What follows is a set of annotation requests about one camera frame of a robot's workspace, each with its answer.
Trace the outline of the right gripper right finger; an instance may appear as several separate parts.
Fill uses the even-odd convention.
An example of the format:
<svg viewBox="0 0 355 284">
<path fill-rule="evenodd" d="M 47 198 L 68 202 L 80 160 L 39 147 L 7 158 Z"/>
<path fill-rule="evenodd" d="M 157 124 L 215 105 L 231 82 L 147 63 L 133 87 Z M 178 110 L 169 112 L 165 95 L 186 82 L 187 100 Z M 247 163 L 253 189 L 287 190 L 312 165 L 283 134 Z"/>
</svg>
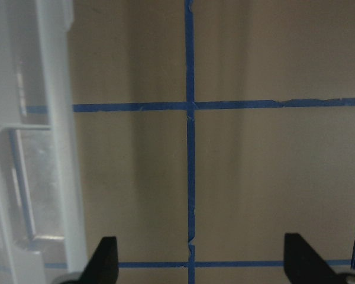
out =
<svg viewBox="0 0 355 284">
<path fill-rule="evenodd" d="M 290 283 L 346 283 L 298 233 L 286 233 L 283 269 Z"/>
</svg>

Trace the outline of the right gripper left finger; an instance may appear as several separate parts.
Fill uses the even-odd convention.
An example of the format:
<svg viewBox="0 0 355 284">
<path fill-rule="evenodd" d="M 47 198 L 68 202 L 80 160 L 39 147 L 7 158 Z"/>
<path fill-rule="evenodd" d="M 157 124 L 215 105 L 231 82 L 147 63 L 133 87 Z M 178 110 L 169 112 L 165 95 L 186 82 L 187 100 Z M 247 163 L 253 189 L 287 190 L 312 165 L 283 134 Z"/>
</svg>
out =
<svg viewBox="0 0 355 284">
<path fill-rule="evenodd" d="M 80 283 L 115 284 L 119 275 L 116 237 L 103 237 L 80 276 Z"/>
</svg>

